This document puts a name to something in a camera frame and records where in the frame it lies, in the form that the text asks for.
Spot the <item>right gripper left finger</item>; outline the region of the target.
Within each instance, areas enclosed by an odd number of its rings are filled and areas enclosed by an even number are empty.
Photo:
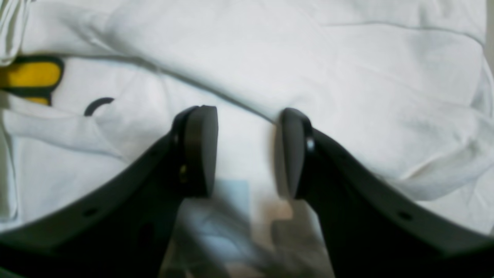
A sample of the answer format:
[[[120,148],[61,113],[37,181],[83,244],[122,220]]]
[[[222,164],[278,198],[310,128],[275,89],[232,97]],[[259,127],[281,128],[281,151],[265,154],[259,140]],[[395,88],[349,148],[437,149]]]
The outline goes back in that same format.
[[[217,141],[216,107],[182,111],[111,181],[1,234],[1,268],[23,278],[156,278],[183,200],[212,194]]]

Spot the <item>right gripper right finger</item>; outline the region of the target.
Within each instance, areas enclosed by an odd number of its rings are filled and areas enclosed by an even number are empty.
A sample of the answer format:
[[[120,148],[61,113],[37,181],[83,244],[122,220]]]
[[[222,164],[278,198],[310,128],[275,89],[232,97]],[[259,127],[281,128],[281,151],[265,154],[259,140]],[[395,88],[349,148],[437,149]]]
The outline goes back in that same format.
[[[493,239],[380,181],[294,108],[281,114],[286,181],[319,219],[337,278],[492,278]]]

